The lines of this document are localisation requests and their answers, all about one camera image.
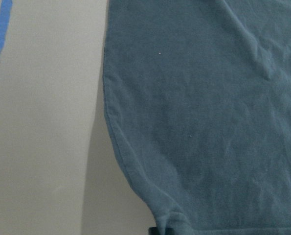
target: beige surface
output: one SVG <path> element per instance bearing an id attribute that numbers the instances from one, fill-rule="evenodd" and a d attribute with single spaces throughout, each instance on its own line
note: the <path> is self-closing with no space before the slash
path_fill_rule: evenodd
<path id="1" fill-rule="evenodd" d="M 106 0 L 13 0 L 0 56 L 0 235 L 146 235 L 113 155 Z"/>

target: gray cloth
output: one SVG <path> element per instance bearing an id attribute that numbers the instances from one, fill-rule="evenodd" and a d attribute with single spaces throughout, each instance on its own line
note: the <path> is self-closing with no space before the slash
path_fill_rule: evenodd
<path id="1" fill-rule="evenodd" d="M 291 0 L 110 0 L 103 66 L 162 235 L 291 235 Z"/>

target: cloth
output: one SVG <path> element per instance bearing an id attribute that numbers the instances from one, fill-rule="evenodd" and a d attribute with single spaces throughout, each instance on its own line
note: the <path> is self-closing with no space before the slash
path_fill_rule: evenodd
<path id="1" fill-rule="evenodd" d="M 110 0 L 103 82 L 161 235 L 291 235 L 291 0 Z"/>

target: blue-gray fabric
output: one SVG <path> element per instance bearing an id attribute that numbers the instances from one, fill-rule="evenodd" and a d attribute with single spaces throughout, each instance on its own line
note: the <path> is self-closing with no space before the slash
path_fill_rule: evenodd
<path id="1" fill-rule="evenodd" d="M 110 0 L 103 84 L 161 235 L 291 235 L 291 0 Z"/>

